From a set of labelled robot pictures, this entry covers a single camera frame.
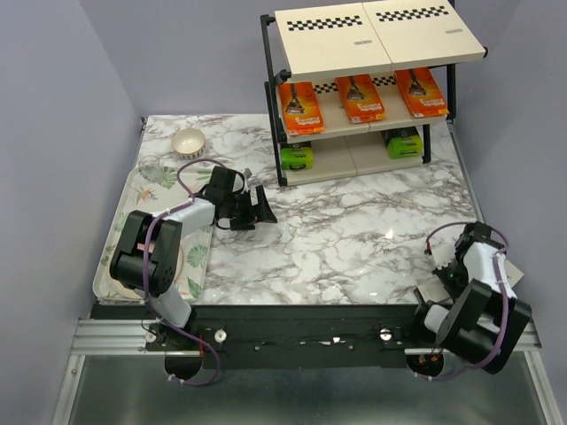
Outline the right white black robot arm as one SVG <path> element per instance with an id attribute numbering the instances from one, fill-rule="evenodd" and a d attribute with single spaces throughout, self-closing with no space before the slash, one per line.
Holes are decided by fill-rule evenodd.
<path id="1" fill-rule="evenodd" d="M 505 273 L 509 240 L 481 221 L 442 225 L 425 238 L 425 253 L 433 254 L 431 239 L 446 228 L 461 226 L 453 255 L 433 274 L 453 301 L 451 307 L 426 301 L 415 290 L 418 307 L 408 324 L 409 340 L 430 344 L 464 362 L 462 371 L 499 373 L 532 318 L 530 305 L 518 299 Z"/>

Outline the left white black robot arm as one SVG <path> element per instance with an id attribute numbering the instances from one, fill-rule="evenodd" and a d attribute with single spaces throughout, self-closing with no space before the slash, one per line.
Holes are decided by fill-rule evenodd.
<path id="1" fill-rule="evenodd" d="M 223 220 L 231 231 L 277 223 L 263 186 L 250 189 L 247 174 L 217 165 L 184 203 L 161 212 L 130 212 L 110 261 L 111 278 L 142 297 L 167 324 L 166 339 L 178 350 L 190 348 L 197 336 L 188 322 L 191 306 L 174 285 L 179 248 L 185 237 Z"/>

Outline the beige black three-tier shelf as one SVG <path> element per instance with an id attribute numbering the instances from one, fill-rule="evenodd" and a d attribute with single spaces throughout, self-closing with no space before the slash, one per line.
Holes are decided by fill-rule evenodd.
<path id="1" fill-rule="evenodd" d="M 485 58 L 488 49 L 464 23 L 451 1 L 373 1 L 277 11 L 260 17 L 264 50 L 270 50 L 269 29 L 276 27 L 287 66 L 267 70 L 264 84 L 276 162 L 282 186 L 325 182 L 428 164 L 434 117 L 414 118 L 405 106 L 394 72 L 443 67 L 447 71 L 444 120 L 456 115 L 458 64 Z M 335 79 L 369 74 L 386 110 L 384 120 L 353 124 L 341 104 Z M 309 81 L 320 105 L 324 131 L 314 135 L 286 133 L 278 87 Z M 420 157 L 389 157 L 382 131 L 416 127 L 423 141 Z M 281 167 L 282 143 L 312 144 L 311 169 Z"/>

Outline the white black small box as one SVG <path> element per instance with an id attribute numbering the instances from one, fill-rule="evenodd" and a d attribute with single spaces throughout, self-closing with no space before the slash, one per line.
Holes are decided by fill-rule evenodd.
<path id="1" fill-rule="evenodd" d="M 511 288 L 515 287 L 524 277 L 524 273 L 514 266 L 509 260 L 505 261 L 504 268 L 509 286 Z"/>

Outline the orange Gillette Fusion5 box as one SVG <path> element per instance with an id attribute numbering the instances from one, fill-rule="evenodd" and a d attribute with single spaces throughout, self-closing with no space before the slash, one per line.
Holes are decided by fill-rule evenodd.
<path id="1" fill-rule="evenodd" d="M 414 118 L 449 114 L 447 101 L 428 68 L 395 71 L 394 78 L 406 107 Z"/>

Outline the black green razor box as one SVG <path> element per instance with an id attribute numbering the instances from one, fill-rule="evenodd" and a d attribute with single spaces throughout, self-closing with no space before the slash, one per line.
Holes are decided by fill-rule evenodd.
<path id="1" fill-rule="evenodd" d="M 310 142 L 282 143 L 280 145 L 281 167 L 286 171 L 311 169 L 314 154 Z"/>
<path id="2" fill-rule="evenodd" d="M 420 157 L 423 141 L 416 127 L 388 129 L 381 132 L 388 155 L 392 159 Z"/>

